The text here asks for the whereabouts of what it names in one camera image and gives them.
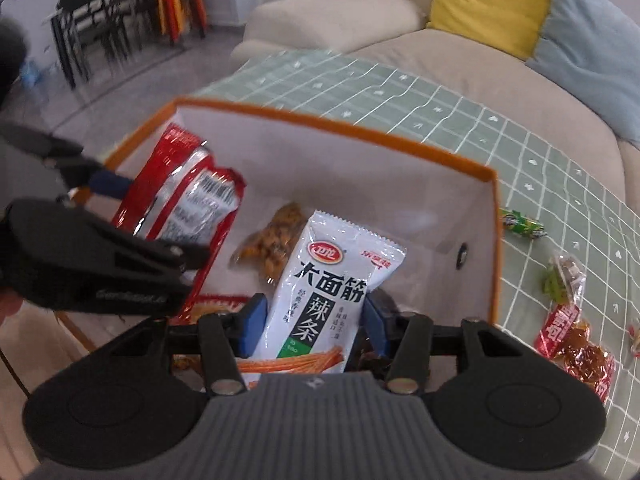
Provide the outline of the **person left hand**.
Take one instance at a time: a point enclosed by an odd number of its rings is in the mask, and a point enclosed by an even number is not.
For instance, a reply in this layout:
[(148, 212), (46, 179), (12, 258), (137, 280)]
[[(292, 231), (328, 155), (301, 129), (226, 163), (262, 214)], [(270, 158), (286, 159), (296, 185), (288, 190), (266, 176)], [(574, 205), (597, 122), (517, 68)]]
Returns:
[(23, 298), (11, 289), (0, 290), (0, 325), (21, 309)]

